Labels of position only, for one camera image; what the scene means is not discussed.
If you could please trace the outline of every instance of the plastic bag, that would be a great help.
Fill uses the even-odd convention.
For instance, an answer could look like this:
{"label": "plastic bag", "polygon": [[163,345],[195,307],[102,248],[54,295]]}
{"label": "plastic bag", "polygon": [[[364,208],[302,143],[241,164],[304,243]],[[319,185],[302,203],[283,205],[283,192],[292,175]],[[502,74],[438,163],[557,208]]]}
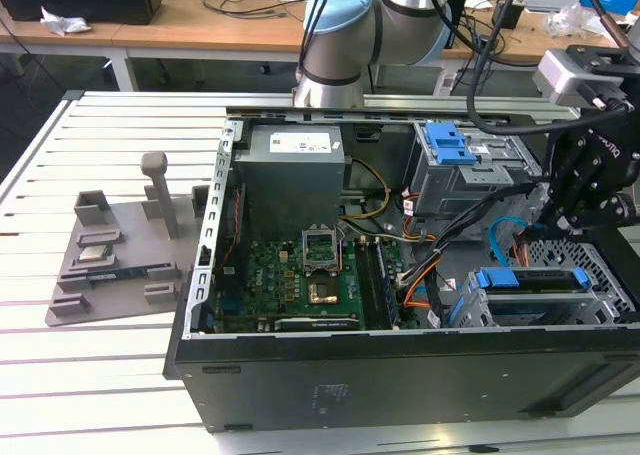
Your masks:
{"label": "plastic bag", "polygon": [[57,33],[64,37],[65,33],[76,33],[91,30],[91,27],[87,25],[84,18],[59,17],[58,15],[47,12],[44,7],[40,8],[42,9],[42,19],[40,20],[40,23],[47,27],[47,29],[52,33]]}
{"label": "plastic bag", "polygon": [[545,29],[551,38],[564,35],[580,35],[585,37],[582,26],[589,19],[590,13],[575,3],[562,7],[560,12],[549,12],[546,16]]}

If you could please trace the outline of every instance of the green circuit board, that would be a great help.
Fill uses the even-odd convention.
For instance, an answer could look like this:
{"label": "green circuit board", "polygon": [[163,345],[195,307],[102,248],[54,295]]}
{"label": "green circuit board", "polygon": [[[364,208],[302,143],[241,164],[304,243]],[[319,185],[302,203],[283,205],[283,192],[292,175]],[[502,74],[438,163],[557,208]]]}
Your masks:
{"label": "green circuit board", "polygon": [[[324,241],[310,246],[314,260],[332,258],[331,246]],[[344,242],[342,270],[334,276],[325,271],[305,273],[302,242],[254,241],[248,261],[246,285],[241,303],[232,313],[221,314],[225,331],[255,332],[269,320],[295,317],[351,318],[366,329],[356,264],[356,245]],[[394,278],[402,267],[400,250],[385,247],[386,263]]]}

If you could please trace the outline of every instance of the floor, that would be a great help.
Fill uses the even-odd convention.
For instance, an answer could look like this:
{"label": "floor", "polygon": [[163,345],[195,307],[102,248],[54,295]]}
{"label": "floor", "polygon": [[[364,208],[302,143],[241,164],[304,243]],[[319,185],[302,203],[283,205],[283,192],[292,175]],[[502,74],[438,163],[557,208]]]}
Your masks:
{"label": "floor", "polygon": [[[103,70],[106,60],[96,57],[38,56],[45,68],[66,89],[117,90],[109,72]],[[0,67],[0,180],[4,179],[29,145],[63,92],[30,56],[20,59],[25,74],[15,79]],[[262,75],[256,62],[204,61],[205,82],[196,84],[194,64],[188,60],[166,60],[170,75],[163,84],[156,60],[137,59],[134,67],[140,90],[204,91],[204,92],[289,92],[295,86],[295,66],[271,64],[271,73]],[[462,79],[454,94],[464,95],[470,73]],[[433,91],[435,69],[389,67],[384,88],[376,93],[426,95]],[[538,91],[526,72],[494,71],[481,95],[535,97]]]}

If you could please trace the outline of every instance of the white slatted table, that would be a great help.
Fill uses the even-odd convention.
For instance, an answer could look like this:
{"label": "white slatted table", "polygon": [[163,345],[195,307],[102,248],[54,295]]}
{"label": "white slatted table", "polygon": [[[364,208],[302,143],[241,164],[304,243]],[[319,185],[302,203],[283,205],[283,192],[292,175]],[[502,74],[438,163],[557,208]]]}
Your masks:
{"label": "white slatted table", "polygon": [[[367,103],[464,111],[458,98],[387,96]],[[169,189],[189,194],[210,178],[225,107],[251,104],[284,107],[289,97],[87,93],[58,106],[0,186],[0,455],[434,453],[479,443],[503,453],[640,452],[640,383],[568,420],[214,438],[182,383],[161,375],[173,314],[48,328],[45,312],[77,192],[102,189],[110,203],[144,199],[148,180],[138,168],[140,157],[165,150]],[[538,100],[484,99],[479,105],[539,121],[567,117]]]}

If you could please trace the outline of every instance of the desk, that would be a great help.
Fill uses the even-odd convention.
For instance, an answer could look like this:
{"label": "desk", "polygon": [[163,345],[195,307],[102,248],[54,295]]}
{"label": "desk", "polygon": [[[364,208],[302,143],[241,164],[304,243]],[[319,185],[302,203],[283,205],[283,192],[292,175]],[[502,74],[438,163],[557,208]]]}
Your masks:
{"label": "desk", "polygon": [[[284,94],[118,92],[87,92],[60,103],[0,185],[0,453],[467,453],[468,445],[483,443],[522,455],[637,453],[640,382],[573,419],[214,438],[182,383],[161,375],[172,313],[44,324],[78,191],[102,189],[110,203],[142,200],[149,181],[140,157],[164,150],[172,164],[171,193],[187,195],[211,177],[224,107],[290,103]],[[372,96],[365,103],[466,111],[461,97]],[[478,107],[506,108],[539,123],[570,117],[568,109],[541,99],[481,97]]]}
{"label": "desk", "polygon": [[[273,1],[246,0],[240,6],[248,9],[267,4]],[[302,18],[304,2],[289,5],[289,9]],[[489,22],[491,13],[492,10],[475,11],[474,16]],[[578,40],[577,37],[550,39],[542,28],[542,20],[542,15],[523,13],[516,30],[504,31],[507,44],[502,56],[537,61],[546,48],[565,48]],[[164,0],[150,25],[96,23],[90,32],[65,37],[49,33],[38,22],[15,22],[12,26],[12,31],[32,53],[110,58],[122,91],[137,90],[131,58],[296,62],[302,39],[302,24],[292,17],[240,20],[207,10],[200,0]],[[610,44],[592,34],[579,40]],[[0,29],[0,53],[22,52],[9,34]],[[457,41],[453,48],[443,52],[440,60],[431,64],[441,68],[436,94],[448,94],[455,74],[470,54],[471,51]]]}

